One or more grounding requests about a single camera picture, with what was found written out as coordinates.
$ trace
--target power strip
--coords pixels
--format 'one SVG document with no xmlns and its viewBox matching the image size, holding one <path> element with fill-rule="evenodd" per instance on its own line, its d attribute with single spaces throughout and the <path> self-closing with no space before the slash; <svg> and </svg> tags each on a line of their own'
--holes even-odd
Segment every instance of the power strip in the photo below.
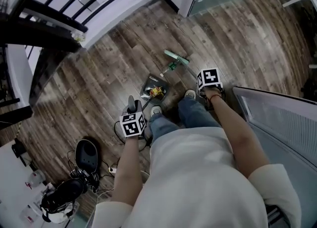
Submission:
<svg viewBox="0 0 317 228">
<path fill-rule="evenodd" d="M 115 173 L 117 172 L 117 168 L 111 168 L 111 167 L 109 167 L 109 168 L 108 168 L 108 171 L 109 171 L 109 173 L 115 174 Z"/>
</svg>

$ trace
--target white sleeve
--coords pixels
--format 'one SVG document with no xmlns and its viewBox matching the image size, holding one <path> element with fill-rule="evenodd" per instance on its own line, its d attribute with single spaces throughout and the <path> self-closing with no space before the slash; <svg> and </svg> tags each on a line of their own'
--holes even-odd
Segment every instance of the white sleeve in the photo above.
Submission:
<svg viewBox="0 0 317 228">
<path fill-rule="evenodd" d="M 301 226 L 301 205 L 283 165 L 266 165 L 248 178 L 266 205 L 276 205 L 288 217 L 291 228 Z"/>
<path fill-rule="evenodd" d="M 92 228 L 120 228 L 132 208 L 123 202 L 101 202 L 96 205 Z"/>
</svg>

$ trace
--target leg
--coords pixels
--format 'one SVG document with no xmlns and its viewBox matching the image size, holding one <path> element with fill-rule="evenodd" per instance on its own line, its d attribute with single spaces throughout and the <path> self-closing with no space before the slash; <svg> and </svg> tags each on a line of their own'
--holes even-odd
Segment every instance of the leg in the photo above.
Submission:
<svg viewBox="0 0 317 228">
<path fill-rule="evenodd" d="M 186 128 L 221 127 L 204 106 L 192 97 L 184 97 L 178 103 L 178 113 Z"/>
<path fill-rule="evenodd" d="M 166 119 L 162 114 L 154 114 L 150 121 L 150 129 L 153 133 L 153 141 L 155 142 L 160 136 L 173 132 L 179 129 L 179 126 Z"/>
</svg>

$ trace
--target sneaker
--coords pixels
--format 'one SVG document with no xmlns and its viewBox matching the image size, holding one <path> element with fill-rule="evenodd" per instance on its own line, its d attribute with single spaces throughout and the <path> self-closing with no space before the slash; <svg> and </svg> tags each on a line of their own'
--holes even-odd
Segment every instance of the sneaker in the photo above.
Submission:
<svg viewBox="0 0 317 228">
<path fill-rule="evenodd" d="M 196 99 L 196 92 L 193 90 L 187 90 L 184 97 L 191 97 L 193 99 Z"/>
<path fill-rule="evenodd" d="M 151 117 L 155 114 L 162 114 L 162 108 L 160 106 L 154 106 L 151 109 Z"/>
</svg>

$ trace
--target wooden floor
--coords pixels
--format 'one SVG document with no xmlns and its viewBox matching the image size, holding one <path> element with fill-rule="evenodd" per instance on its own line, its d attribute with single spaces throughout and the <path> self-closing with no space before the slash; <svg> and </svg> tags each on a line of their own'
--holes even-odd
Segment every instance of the wooden floor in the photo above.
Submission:
<svg viewBox="0 0 317 228">
<path fill-rule="evenodd" d="M 164 49 L 188 58 L 195 72 L 219 67 L 228 92 L 232 86 L 242 86 L 300 96 L 310 51 L 299 22 L 300 5 L 283 9 L 285 1 L 237 0 L 189 18 L 175 14 L 162 0 L 153 1 L 90 50 L 63 61 L 35 105 L 34 116 L 22 123 L 18 138 L 47 181 L 54 183 L 68 178 L 66 153 L 84 136 L 96 138 L 103 160 L 115 163 L 123 145 L 113 124 L 129 95 L 140 98 L 149 73 L 159 76 L 171 62 Z M 172 87 L 166 108 L 195 87 L 195 80 L 181 66 L 166 74 L 166 80 Z M 3 130 L 1 143 L 13 139 L 16 130 L 17 125 Z M 148 149 L 140 159 L 142 169 L 148 171 Z M 112 178 L 102 178 L 101 188 L 112 187 Z M 81 197 L 84 215 L 89 216 L 96 199 L 91 192 Z"/>
</svg>

